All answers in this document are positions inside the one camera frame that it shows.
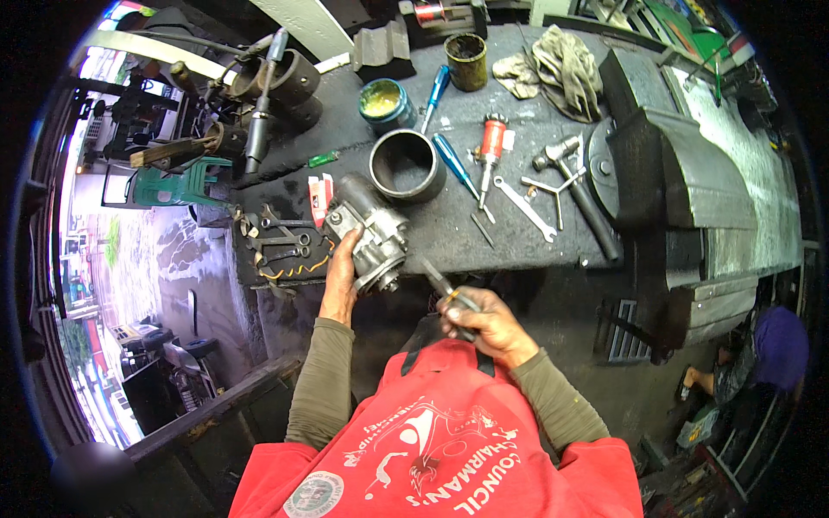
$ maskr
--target circular logo on shirt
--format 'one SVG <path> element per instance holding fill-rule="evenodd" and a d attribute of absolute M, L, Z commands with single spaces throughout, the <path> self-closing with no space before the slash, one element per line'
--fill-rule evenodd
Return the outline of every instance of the circular logo on shirt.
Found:
<path fill-rule="evenodd" d="M 313 472 L 305 477 L 282 508 L 291 518 L 319 518 L 340 501 L 343 486 L 339 475 Z"/>

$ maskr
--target screwdriver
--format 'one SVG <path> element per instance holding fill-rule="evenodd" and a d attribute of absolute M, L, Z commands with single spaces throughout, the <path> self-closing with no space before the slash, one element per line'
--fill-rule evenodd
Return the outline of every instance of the screwdriver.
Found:
<path fill-rule="evenodd" d="M 449 307 L 470 309 L 475 313 L 481 312 L 480 306 L 462 295 L 460 290 L 453 288 L 452 284 L 450 284 L 449 281 L 446 280 L 446 278 L 434 266 L 432 266 L 428 260 L 419 256 L 415 256 L 415 258 L 417 258 L 417 260 L 419 260 L 426 269 L 426 277 L 429 279 L 429 282 L 432 283 L 432 287 L 446 298 L 446 304 Z M 478 332 L 474 329 L 467 329 L 466 327 L 456 327 L 456 329 L 458 329 L 458 338 L 462 340 L 475 342 L 475 338 L 478 337 Z"/>
<path fill-rule="evenodd" d="M 429 125 L 429 119 L 432 118 L 432 112 L 438 107 L 438 101 L 443 97 L 446 85 L 449 84 L 449 67 L 441 65 L 438 68 L 438 73 L 434 77 L 434 85 L 432 86 L 432 94 L 429 96 L 429 102 L 426 104 L 426 119 L 423 121 L 423 126 L 420 127 L 420 132 L 426 133 L 426 126 Z"/>
<path fill-rule="evenodd" d="M 461 181 L 462 184 L 469 189 L 469 192 L 472 193 L 472 196 L 475 196 L 476 200 L 481 199 L 481 195 L 478 194 L 478 189 L 475 188 L 475 184 L 472 183 L 472 179 L 466 172 L 466 169 L 463 168 L 463 164 L 461 163 L 460 158 L 458 158 L 458 154 L 452 149 L 452 145 L 449 144 L 449 141 L 446 140 L 446 137 L 441 135 L 440 133 L 435 133 L 432 137 L 432 143 L 434 143 L 435 148 L 438 150 L 438 155 L 446 162 L 446 165 L 449 166 L 449 169 L 455 173 L 455 176 Z M 483 211 L 487 215 L 489 222 L 495 225 L 495 216 L 489 211 L 487 206 L 483 206 Z"/>

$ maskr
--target jar of grease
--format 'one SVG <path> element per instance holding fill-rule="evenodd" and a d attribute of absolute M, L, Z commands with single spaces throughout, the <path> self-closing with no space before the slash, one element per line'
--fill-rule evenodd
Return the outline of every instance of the jar of grease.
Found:
<path fill-rule="evenodd" d="M 413 128 L 417 112 L 406 90 L 395 80 L 373 80 L 360 90 L 360 115 L 380 136 L 393 129 Z"/>

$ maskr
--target olive long sleeve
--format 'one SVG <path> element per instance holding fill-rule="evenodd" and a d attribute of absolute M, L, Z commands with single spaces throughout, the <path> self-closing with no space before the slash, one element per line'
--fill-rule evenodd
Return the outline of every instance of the olive long sleeve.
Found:
<path fill-rule="evenodd" d="M 350 328 L 328 318 L 317 319 L 293 392 L 286 443 L 322 450 L 348 424 L 353 343 Z M 576 441 L 610 436 L 593 406 L 553 365 L 544 349 L 510 374 L 556 451 Z"/>
<path fill-rule="evenodd" d="M 556 452 L 577 441 L 610 437 L 593 405 L 567 381 L 544 349 L 510 371 L 510 375 L 530 402 Z"/>
<path fill-rule="evenodd" d="M 354 331 L 349 327 L 329 318 L 315 321 L 288 412 L 286 443 L 322 450 L 348 424 L 353 344 Z"/>

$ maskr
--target yellow grease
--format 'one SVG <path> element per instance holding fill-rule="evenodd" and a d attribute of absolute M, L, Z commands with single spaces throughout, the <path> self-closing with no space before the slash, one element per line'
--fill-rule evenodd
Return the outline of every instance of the yellow grease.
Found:
<path fill-rule="evenodd" d="M 400 100 L 398 92 L 375 92 L 362 103 L 363 113 L 369 117 L 382 117 L 390 114 Z"/>

